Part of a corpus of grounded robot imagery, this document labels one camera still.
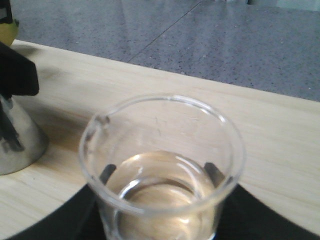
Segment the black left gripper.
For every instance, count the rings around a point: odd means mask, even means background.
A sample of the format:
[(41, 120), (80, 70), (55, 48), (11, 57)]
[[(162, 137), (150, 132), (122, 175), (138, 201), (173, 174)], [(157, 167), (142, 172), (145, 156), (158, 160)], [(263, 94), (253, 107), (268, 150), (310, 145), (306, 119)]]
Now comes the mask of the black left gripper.
[[(13, 22), (10, 0), (0, 0), (0, 23)], [(15, 96), (35, 96), (39, 93), (36, 65), (11, 49), (0, 44), (0, 94), (5, 99)]]

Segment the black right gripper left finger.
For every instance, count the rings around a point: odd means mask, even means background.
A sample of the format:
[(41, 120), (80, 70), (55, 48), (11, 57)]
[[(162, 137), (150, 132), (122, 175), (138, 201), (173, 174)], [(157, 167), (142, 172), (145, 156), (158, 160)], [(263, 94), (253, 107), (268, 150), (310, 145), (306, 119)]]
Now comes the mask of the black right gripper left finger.
[(9, 240), (105, 240), (98, 198), (86, 184), (71, 199)]

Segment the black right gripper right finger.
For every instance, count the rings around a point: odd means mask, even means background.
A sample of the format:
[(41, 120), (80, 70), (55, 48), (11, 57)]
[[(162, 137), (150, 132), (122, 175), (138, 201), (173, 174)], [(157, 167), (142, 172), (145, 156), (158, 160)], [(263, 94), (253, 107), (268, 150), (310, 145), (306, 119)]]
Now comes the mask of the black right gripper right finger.
[(271, 210), (241, 185), (220, 205), (215, 240), (318, 240), (320, 237)]

